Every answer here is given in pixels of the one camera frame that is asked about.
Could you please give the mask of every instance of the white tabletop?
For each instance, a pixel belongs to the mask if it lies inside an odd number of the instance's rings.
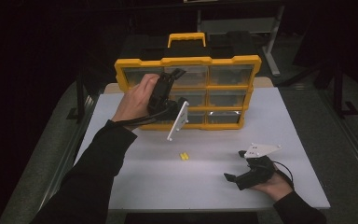
[[[122,95],[100,96],[76,161],[115,113]],[[330,207],[278,89],[255,88],[245,121],[240,130],[182,130],[171,142],[166,140],[168,132],[134,131],[138,138],[115,178],[109,209],[217,212],[271,208],[273,201],[268,196],[251,189],[239,190],[223,175],[249,171],[238,151],[246,150],[251,143],[281,145],[281,150],[268,156],[292,171],[296,192],[313,207]],[[189,160],[181,160],[183,152]]]

